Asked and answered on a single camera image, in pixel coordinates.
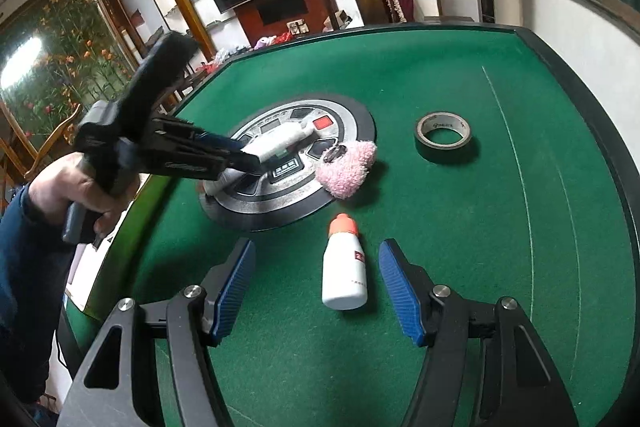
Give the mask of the blue sleeved left forearm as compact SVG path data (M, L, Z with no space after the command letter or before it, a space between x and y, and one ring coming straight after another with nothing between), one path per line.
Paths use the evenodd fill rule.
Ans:
M23 187L1 219L1 374L23 403L46 390L74 254Z

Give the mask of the person's left hand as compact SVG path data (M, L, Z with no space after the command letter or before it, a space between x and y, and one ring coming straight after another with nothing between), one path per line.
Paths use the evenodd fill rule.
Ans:
M84 155L70 153L44 168L29 184L28 195L51 225L62 225L71 202L79 202L100 217L93 230L107 236L117 225L122 213L136 197L140 176L135 176L127 190L117 197L104 193L91 176L79 169Z

